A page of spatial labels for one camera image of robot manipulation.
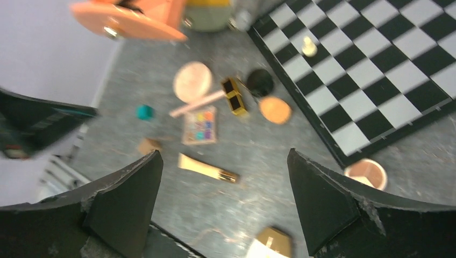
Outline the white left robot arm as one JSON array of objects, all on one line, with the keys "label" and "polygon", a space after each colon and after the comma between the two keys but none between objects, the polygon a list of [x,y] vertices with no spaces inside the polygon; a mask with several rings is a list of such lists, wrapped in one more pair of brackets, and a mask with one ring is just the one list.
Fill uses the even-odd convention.
[{"label": "white left robot arm", "polygon": [[1,205],[35,202],[55,146],[97,115],[94,107],[1,89]]}]

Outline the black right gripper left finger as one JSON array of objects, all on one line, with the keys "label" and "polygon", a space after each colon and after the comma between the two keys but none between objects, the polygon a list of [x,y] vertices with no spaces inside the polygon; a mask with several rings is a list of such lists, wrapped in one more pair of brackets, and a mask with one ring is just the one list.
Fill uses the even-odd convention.
[{"label": "black right gripper left finger", "polygon": [[89,183],[94,193],[85,204],[83,228],[123,257],[141,257],[162,171],[156,150]]}]

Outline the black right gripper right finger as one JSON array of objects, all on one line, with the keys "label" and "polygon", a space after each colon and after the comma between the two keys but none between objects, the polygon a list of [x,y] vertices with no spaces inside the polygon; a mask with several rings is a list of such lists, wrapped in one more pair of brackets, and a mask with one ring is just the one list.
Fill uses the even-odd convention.
[{"label": "black right gripper right finger", "polygon": [[332,182],[322,168],[292,148],[289,179],[310,256],[360,217],[354,199]]}]

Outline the wooden handle makeup brush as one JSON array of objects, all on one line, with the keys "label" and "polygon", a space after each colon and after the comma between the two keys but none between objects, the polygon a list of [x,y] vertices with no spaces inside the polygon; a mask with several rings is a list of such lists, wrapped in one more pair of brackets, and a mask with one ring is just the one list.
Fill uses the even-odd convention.
[{"label": "wooden handle makeup brush", "polygon": [[235,173],[197,161],[182,153],[179,154],[178,167],[229,183],[236,183],[238,180],[238,175]]}]

